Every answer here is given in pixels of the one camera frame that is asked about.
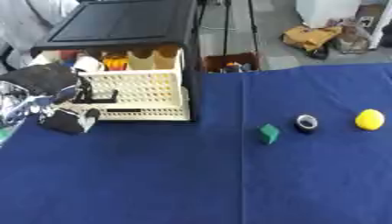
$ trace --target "yellow ball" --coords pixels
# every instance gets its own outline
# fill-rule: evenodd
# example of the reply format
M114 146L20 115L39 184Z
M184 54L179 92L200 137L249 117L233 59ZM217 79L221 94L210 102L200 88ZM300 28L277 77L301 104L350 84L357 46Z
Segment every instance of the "yellow ball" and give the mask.
M363 130L378 130L385 123L385 116L375 109L365 109L355 118L356 125Z

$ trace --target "green cube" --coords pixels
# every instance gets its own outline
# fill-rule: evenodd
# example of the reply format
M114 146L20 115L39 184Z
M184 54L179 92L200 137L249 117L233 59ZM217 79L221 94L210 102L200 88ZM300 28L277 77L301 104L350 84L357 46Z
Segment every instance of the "green cube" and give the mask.
M259 128L262 142L265 144L273 144L279 136L279 129L269 123Z

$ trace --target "tripod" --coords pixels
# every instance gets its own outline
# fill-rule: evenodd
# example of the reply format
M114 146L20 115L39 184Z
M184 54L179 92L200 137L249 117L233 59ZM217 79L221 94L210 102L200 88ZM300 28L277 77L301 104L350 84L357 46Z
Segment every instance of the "tripod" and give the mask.
M203 22L203 17L206 12L206 7L207 7L207 0L200 0L199 3L201 4L201 12L199 15L199 27L201 27L201 23ZM225 35L224 35L224 40L223 40L223 58L224 60L222 61L222 67L225 67L227 64L226 56L228 54L228 19L229 19L229 13L230 13L230 8L232 6L232 0L225 0ZM255 48L255 56L257 59L259 59L259 45L258 45L258 29L256 26L256 21L255 21L255 14L254 14L254 8L253 8L253 0L248 0L248 10L249 10L249 18L250 18L250 27L252 31L252 37L253 37L253 44Z

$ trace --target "white plastic basket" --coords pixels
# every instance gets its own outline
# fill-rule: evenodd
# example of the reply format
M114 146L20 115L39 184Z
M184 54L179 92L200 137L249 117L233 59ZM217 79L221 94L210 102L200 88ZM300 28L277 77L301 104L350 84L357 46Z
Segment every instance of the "white plastic basket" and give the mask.
M44 65L59 60L59 52L43 52L31 64ZM114 89L118 90L118 108L175 109L182 106L183 67L184 54L178 50L173 69L101 71L79 73L79 76L91 82L94 98L107 99Z
M65 102L57 107L71 109L78 113L85 113L89 109L98 109L102 121L189 121L190 109L188 106L188 93L182 88L183 103L179 108L141 108L139 111L110 112L110 110L126 109L122 104L74 104Z
M38 55L31 65L59 60L59 52L46 51ZM184 54L178 50L174 68L170 70L79 73L92 84L95 99L108 99L113 90L118 90L117 103L74 104L67 101L57 107L79 113L98 109L102 121L189 121L188 93L181 87L183 67ZM111 112L117 109L123 112Z

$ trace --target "black roll of tape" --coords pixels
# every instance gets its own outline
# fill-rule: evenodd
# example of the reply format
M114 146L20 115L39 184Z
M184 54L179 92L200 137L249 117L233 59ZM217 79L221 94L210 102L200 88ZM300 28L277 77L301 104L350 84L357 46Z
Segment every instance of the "black roll of tape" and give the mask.
M295 126L298 131L305 134L311 134L317 129L319 122L314 116L300 115L296 119Z

